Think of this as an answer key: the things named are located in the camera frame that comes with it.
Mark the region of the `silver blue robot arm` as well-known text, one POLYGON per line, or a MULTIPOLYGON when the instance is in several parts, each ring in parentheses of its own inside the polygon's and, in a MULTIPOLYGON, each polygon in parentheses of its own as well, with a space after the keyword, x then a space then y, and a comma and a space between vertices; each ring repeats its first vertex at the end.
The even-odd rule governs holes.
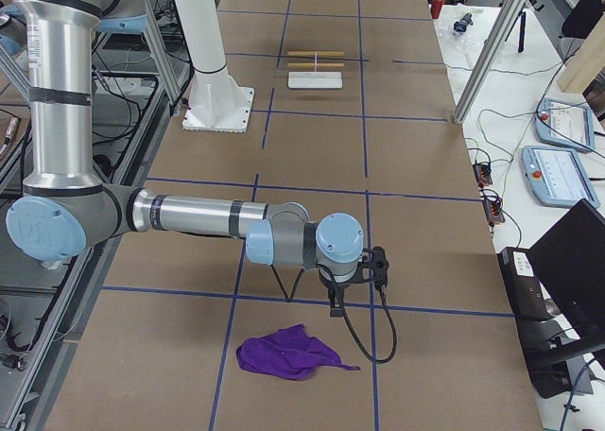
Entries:
POLYGON ((363 230, 351 215, 319 222, 282 205, 179 197, 104 183, 92 154, 92 37, 103 21, 143 27, 146 0, 13 0, 26 18, 33 169, 9 208, 13 243, 45 262, 117 235, 148 230, 241 239, 250 261, 316 270, 339 317, 344 291, 364 282, 363 230))

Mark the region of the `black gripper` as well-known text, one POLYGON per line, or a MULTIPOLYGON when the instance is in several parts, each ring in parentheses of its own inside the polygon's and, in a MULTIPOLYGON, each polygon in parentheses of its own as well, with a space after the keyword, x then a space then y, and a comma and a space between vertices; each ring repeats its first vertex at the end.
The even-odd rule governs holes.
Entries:
POLYGON ((346 286, 339 284, 336 278, 326 270, 320 271, 320 280, 327 289, 330 317, 343 318, 346 314, 344 301, 346 286))

